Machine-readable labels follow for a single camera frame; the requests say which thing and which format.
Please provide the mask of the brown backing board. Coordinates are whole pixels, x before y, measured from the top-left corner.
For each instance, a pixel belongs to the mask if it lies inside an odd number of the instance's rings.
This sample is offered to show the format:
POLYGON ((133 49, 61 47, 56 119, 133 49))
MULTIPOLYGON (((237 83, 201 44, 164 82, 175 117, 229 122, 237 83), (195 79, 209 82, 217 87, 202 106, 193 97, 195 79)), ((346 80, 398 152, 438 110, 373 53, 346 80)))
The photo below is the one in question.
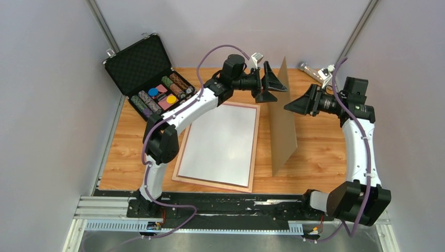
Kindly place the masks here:
POLYGON ((277 176, 288 159, 296 151, 298 144, 294 115, 284 110, 284 106, 291 102, 287 61, 284 58, 278 72, 279 81, 288 89, 287 92, 276 92, 277 102, 270 103, 270 147, 272 176, 277 176))

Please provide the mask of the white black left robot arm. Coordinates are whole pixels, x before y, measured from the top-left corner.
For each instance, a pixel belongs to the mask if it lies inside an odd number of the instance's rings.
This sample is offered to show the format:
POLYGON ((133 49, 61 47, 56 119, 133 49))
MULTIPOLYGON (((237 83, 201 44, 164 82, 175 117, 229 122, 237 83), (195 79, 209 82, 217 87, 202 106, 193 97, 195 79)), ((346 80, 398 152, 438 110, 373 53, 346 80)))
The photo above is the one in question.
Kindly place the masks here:
POLYGON ((179 153, 178 136, 206 112, 216 109, 234 91, 249 91, 256 103, 276 102, 272 92, 286 92, 287 87, 273 73, 268 61, 258 66, 262 59, 255 53, 249 60, 231 54, 222 68, 207 80, 201 89, 177 108, 163 114, 152 114, 146 122, 141 160, 145 165, 139 189, 141 211, 148 217, 161 210, 162 183, 165 170, 179 153))

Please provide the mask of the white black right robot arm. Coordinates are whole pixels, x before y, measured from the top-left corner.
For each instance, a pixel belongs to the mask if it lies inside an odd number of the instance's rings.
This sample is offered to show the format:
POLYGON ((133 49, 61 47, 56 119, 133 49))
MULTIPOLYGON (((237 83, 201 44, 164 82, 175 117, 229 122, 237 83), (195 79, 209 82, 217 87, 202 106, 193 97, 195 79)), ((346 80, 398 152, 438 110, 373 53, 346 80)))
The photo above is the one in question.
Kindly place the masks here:
POLYGON ((316 116, 326 112, 338 116, 346 142, 346 179, 330 193, 307 190, 300 213, 313 219, 320 212, 360 225, 372 226, 391 201, 390 190, 382 187, 373 147, 375 110, 366 105, 368 80, 347 77, 344 88, 329 94, 316 84, 304 95, 286 104, 285 110, 316 116))

